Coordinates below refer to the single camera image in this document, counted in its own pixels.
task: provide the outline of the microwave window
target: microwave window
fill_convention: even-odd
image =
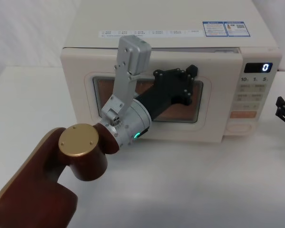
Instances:
[[[94,88],[98,106],[98,113],[101,116],[101,109],[110,98],[113,92],[113,77],[94,77]],[[153,85],[151,79],[139,79],[136,83],[136,93],[142,94]],[[189,106],[175,104],[159,115],[154,121],[175,122],[175,123],[195,123],[198,120],[200,100],[203,90],[203,82],[195,81],[193,85],[192,104]]]

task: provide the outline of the control button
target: control button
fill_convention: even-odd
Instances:
[[[227,127],[227,130],[229,132],[233,133],[244,133],[244,132],[249,132],[252,129],[251,125],[247,124],[235,124],[235,125],[230,125]]]
[[[260,107],[260,103],[234,103],[232,106],[233,111],[239,111],[239,110],[258,110]]]
[[[253,119],[257,116],[256,111],[232,111],[231,119]]]
[[[263,94],[237,94],[235,101],[261,101]]]
[[[266,90],[266,84],[255,84],[253,86],[252,92],[265,92]]]
[[[238,92],[250,92],[253,84],[240,84],[238,85]]]
[[[263,93],[266,90],[266,86],[266,84],[239,84],[237,91],[246,93]]]

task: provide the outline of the digital display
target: digital display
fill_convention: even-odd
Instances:
[[[247,63],[244,73],[269,73],[272,63]]]

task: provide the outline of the gold cap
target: gold cap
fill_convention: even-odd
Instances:
[[[80,157],[92,151],[98,144],[97,130],[89,124],[76,124],[62,132],[59,149],[71,157]]]

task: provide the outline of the microwave control panel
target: microwave control panel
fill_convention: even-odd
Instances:
[[[255,127],[277,67],[272,62],[247,62],[239,78],[225,134],[247,134]]]
[[[273,81],[272,66],[273,63],[246,63],[235,93],[231,119],[257,118],[267,97],[267,87]]]

